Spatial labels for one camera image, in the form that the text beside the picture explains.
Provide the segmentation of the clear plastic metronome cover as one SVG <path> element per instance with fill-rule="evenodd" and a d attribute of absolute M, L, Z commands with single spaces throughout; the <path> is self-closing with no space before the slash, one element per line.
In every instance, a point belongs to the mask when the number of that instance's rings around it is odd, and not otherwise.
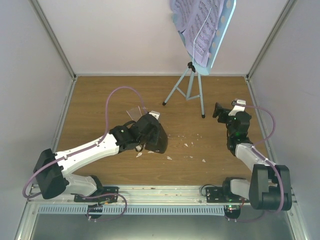
<path fill-rule="evenodd" d="M 143 106 L 135 106 L 130 110 L 127 110 L 126 113 L 132 121 L 137 122 L 142 116 L 147 113 L 147 109 Z"/>

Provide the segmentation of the black metronome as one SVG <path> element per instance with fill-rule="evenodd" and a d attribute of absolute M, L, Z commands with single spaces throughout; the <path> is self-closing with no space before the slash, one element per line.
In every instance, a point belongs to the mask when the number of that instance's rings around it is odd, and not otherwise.
<path fill-rule="evenodd" d="M 159 154 L 164 154 L 166 152 L 168 148 L 168 136 L 160 123 L 151 131 L 144 148 Z"/>

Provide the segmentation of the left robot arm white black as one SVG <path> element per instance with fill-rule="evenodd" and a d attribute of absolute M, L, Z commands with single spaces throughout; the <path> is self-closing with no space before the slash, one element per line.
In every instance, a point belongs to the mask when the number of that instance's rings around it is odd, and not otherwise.
<path fill-rule="evenodd" d="M 137 147 L 164 153 L 161 146 L 162 125 L 160 113 L 150 111 L 138 121 L 129 121 L 112 128 L 100 138 L 70 150 L 54 153 L 44 150 L 34 167 L 33 174 L 45 199 L 53 199 L 62 194 L 81 195 L 92 202 L 103 197 L 103 187 L 96 176 L 79 176 L 78 169 L 105 157 L 115 156 Z"/>

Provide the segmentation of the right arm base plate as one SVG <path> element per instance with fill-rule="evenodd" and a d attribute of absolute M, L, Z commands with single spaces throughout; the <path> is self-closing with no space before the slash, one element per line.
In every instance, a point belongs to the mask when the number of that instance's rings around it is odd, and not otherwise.
<path fill-rule="evenodd" d="M 242 204 L 244 202 L 241 196 L 233 194 L 229 188 L 223 186 L 203 185 L 200 188 L 200 194 L 206 198 L 207 203 Z"/>

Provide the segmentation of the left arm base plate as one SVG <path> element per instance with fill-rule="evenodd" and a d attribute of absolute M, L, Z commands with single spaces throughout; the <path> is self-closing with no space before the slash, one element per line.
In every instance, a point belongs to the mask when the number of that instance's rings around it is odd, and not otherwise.
<path fill-rule="evenodd" d="M 83 197 L 80 195 L 74 196 L 74 202 L 76 203 L 116 203 L 118 197 L 115 194 L 119 193 L 118 186 L 103 186 L 102 188 L 96 190 L 94 193 L 88 197 Z"/>

